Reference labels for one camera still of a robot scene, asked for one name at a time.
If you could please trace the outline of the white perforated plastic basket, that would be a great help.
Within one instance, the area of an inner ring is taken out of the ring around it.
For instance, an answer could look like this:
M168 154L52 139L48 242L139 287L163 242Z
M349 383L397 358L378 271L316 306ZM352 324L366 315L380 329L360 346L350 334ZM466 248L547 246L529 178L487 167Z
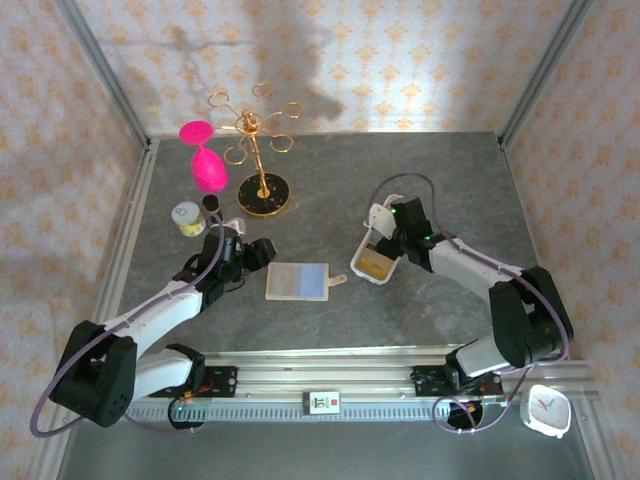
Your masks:
M374 278L372 278L372 277L370 277L368 275L365 275L364 273L358 271L356 269L355 263L356 263L356 260L357 260L357 258L359 256L359 254L361 253L361 251L364 249L365 246L370 246L373 250L376 251L375 246L376 246L377 240L380 240L381 238L384 238L384 237L382 237L378 232L368 229L366 231L363 239L361 240L358 248L356 249L356 252L354 253L351 261L350 261L350 268L353 271L353 273L357 277L362 278L362 279L364 279L364 280L366 280L366 281L368 281L368 282L370 282L370 283L372 283L374 285L384 285L391 279L391 277L394 274L394 272L396 270L396 267L397 267L397 265L399 263L399 258L396 261L394 261L394 266L392 267L391 272L382 281L376 280L376 279L374 279Z

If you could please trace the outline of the beige leather card holder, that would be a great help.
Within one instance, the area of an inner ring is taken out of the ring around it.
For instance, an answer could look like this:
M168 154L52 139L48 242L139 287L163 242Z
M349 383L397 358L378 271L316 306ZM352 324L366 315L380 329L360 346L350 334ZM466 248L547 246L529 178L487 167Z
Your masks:
M272 262L268 266L265 299L271 301L327 301L329 289L347 280L329 276L328 263Z

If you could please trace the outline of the gold credit card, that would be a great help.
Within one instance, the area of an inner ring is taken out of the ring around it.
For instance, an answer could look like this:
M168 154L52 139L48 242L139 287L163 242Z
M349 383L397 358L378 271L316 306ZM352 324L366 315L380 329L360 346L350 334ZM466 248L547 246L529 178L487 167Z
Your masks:
M384 280L391 272L394 261L365 246L356 260L356 269L376 280Z

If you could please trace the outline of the gold wine glass rack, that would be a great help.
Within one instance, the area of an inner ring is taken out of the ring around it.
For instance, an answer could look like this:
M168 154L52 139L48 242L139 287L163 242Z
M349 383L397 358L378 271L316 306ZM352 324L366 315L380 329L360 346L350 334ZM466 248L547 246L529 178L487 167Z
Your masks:
M250 160L255 167L255 173L244 179L236 190L241 210L254 218L268 218L281 213L289 204L292 189L283 176L265 168L259 140L267 139L273 153L289 153L294 147L293 137L274 133L271 124L282 117L289 120L301 118L306 113L304 105L291 101L268 115L262 115L252 106L234 108L229 95L222 91L210 94L207 103L213 109L228 110L234 117L232 124L220 127L238 135L237 141L224 151L224 162L229 166L240 166Z

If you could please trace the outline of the jar with white lid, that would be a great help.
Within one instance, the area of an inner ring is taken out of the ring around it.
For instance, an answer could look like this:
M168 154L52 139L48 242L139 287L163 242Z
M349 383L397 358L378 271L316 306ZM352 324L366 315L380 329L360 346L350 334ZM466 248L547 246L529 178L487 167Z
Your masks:
M196 237L205 230L205 219L198 204L184 201L171 211L171 219L180 233L186 237Z

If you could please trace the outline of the small dark bottle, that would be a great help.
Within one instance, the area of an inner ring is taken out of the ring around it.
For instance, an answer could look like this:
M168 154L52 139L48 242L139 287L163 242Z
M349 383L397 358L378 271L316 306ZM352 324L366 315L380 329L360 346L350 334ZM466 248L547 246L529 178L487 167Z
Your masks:
M220 202L216 195L205 195L202 198L201 203L204 209L204 218L207 226L215 225L219 220L224 220Z

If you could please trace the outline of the pink wine glass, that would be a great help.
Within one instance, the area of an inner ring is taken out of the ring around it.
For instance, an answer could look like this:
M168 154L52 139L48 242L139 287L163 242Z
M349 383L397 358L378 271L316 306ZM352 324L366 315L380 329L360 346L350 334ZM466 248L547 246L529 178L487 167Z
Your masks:
M220 192L229 183L224 161L206 146L214 132L214 127L203 120L190 121L179 130L180 140L196 147L191 160L191 173L196 187L205 193Z

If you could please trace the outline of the white label tag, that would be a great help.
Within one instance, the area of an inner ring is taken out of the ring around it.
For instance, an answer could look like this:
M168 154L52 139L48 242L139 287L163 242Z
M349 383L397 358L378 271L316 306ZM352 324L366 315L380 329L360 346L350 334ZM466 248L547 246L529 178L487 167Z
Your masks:
M305 415L337 415L341 412L341 398L338 391L304 392L302 407Z

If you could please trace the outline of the white square clock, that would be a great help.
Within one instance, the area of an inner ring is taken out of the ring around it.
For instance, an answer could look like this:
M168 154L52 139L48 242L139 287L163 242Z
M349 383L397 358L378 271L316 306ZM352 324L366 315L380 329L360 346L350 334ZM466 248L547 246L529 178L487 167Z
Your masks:
M519 414L525 426L545 436L561 439L570 429L572 410L560 391L542 384L529 387L522 395Z

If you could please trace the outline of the aluminium side rail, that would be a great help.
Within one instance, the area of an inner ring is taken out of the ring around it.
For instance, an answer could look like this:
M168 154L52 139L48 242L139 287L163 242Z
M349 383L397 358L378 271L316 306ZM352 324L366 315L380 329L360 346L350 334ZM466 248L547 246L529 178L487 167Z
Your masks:
M102 324L118 316L135 249L160 140L152 138L143 149L125 202L98 299L90 320Z

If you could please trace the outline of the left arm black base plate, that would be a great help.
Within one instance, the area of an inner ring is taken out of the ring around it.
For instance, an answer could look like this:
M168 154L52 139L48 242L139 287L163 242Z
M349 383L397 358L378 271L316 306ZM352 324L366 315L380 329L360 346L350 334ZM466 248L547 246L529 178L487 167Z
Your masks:
M234 398L237 388L238 368L234 366L204 366L191 374L185 384L165 387L150 398Z

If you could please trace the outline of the aluminium rail frame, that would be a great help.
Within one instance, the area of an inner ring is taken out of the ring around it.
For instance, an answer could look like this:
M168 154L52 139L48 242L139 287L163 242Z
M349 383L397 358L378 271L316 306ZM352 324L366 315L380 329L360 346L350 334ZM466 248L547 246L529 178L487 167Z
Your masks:
M416 365L441 365L444 346L210 352L211 366L238 368L236 399L293 402L306 391L338 391L348 402L408 402Z

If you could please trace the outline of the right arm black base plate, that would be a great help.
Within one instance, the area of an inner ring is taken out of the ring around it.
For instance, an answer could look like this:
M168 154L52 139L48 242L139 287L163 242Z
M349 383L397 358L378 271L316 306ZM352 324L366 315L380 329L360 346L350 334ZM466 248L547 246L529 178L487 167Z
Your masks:
M410 374L418 397L503 395L501 377L468 377L450 365L416 365Z

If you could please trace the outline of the aluminium frame post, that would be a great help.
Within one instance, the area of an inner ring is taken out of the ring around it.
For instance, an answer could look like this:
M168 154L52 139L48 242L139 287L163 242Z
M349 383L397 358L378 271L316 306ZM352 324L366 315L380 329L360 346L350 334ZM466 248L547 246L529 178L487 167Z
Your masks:
M129 133L141 148L146 149L151 142L150 137L142 126L139 116L136 114L79 4L76 0L53 0L53 3L75 36L85 57L109 94L116 110L122 116Z
M497 136L498 145L503 152L513 143L594 2L595 0L570 1L512 114Z

